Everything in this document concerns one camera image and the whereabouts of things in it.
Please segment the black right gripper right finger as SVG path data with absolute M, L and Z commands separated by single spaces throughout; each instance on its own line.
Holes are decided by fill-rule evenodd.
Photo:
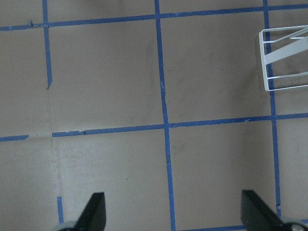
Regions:
M 242 190 L 241 221 L 247 231 L 284 230 L 281 219 L 253 190 Z

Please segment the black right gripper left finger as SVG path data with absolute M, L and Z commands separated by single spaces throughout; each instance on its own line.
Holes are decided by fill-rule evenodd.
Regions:
M 75 231 L 103 231 L 106 226 L 104 192 L 93 193 L 77 220 Z

